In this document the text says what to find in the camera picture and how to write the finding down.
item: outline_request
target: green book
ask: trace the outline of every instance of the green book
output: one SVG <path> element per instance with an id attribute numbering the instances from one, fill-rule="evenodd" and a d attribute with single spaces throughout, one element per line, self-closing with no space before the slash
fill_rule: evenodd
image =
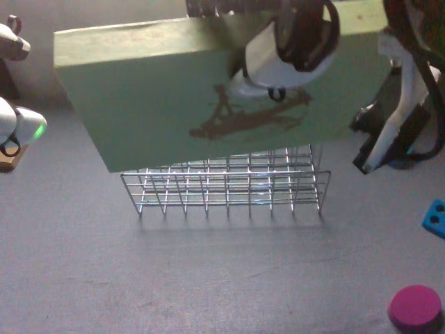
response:
<path id="1" fill-rule="evenodd" d="M 234 59 L 271 13 L 61 31 L 55 67 L 110 172 L 319 143 L 348 133 L 389 73 L 381 0 L 336 3 L 331 67 L 277 103 L 230 94 Z M 201 128 L 216 110 L 227 122 Z"/>

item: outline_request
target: black hole on blue block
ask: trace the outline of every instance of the black hole on blue block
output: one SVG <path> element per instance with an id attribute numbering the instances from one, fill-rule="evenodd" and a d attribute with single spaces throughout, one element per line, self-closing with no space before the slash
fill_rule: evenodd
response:
<path id="1" fill-rule="evenodd" d="M 439 217 L 438 216 L 431 216 L 430 217 L 430 222 L 433 224 L 438 224 L 439 223 Z"/>

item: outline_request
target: gray wall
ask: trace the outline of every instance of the gray wall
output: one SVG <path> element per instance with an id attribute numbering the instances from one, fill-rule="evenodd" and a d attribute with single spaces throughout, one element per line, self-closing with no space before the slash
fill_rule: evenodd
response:
<path id="1" fill-rule="evenodd" d="M 0 22 L 9 15 L 22 19 L 21 36 L 31 43 L 25 61 L 8 62 L 10 72 L 23 96 L 46 99 L 63 92 L 53 72 L 55 31 L 185 17 L 186 7 L 184 0 L 0 1 Z"/>

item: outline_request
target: blue object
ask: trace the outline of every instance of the blue object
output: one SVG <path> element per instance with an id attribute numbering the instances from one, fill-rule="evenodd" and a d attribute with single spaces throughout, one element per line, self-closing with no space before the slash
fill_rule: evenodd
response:
<path id="1" fill-rule="evenodd" d="M 445 239 L 445 202 L 435 200 L 431 204 L 422 226 L 438 237 Z"/>

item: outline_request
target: metal wire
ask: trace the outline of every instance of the metal wire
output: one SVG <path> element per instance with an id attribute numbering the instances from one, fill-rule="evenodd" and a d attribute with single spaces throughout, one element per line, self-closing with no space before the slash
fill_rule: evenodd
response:
<path id="1" fill-rule="evenodd" d="M 316 204 L 321 212 L 331 173 L 320 170 L 321 147 L 284 148 L 225 159 L 194 161 L 144 173 L 121 174 L 122 182 L 138 214 L 144 207 L 189 207 Z"/>

